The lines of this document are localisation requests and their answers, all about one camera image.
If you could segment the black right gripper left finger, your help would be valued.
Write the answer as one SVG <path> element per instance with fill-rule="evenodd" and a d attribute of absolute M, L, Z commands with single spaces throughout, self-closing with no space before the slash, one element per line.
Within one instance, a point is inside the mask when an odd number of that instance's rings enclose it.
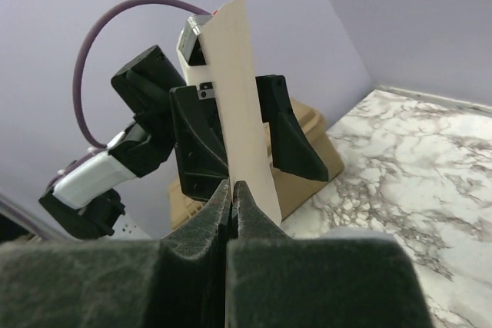
<path fill-rule="evenodd" d="M 222 327 L 231 191 L 161 240 L 3 244 L 3 327 Z"/>

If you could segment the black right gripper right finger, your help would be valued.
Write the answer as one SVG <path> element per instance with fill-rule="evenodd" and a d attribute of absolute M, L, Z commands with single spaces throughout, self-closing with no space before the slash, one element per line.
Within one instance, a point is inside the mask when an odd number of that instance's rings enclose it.
<path fill-rule="evenodd" d="M 430 327 L 411 259 L 396 240 L 357 231 L 294 240 L 234 189 L 238 237 L 227 246 L 232 327 Z"/>

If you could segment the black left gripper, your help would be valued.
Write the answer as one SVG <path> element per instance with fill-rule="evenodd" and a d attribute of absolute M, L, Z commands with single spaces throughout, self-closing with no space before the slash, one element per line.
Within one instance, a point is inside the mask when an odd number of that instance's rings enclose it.
<path fill-rule="evenodd" d="M 326 182 L 329 171 L 306 138 L 295 117 L 283 75 L 255 78 L 261 117 L 269 124 L 271 156 L 278 170 L 312 181 Z M 172 88 L 172 120 L 181 192 L 206 202 L 228 178 L 228 160 L 211 82 Z"/>

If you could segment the beige paper letter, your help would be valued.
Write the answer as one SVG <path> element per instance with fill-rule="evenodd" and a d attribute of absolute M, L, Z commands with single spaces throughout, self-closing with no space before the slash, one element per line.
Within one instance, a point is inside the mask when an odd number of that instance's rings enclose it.
<path fill-rule="evenodd" d="M 222 5 L 199 40 L 212 76 L 231 185 L 246 182 L 257 206 L 279 225 L 281 209 L 261 118 L 246 0 Z"/>

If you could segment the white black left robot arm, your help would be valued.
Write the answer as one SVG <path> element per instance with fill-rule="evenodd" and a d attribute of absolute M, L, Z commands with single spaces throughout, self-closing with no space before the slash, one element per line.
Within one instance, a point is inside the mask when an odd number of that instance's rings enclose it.
<path fill-rule="evenodd" d="M 105 147 L 71 163 L 47 187 L 40 204 L 79 240 L 136 238 L 116 187 L 177 159 L 182 192 L 209 200 L 228 178 L 228 162 L 210 81 L 189 87 L 158 46 L 122 67 L 111 85 L 133 120 Z"/>

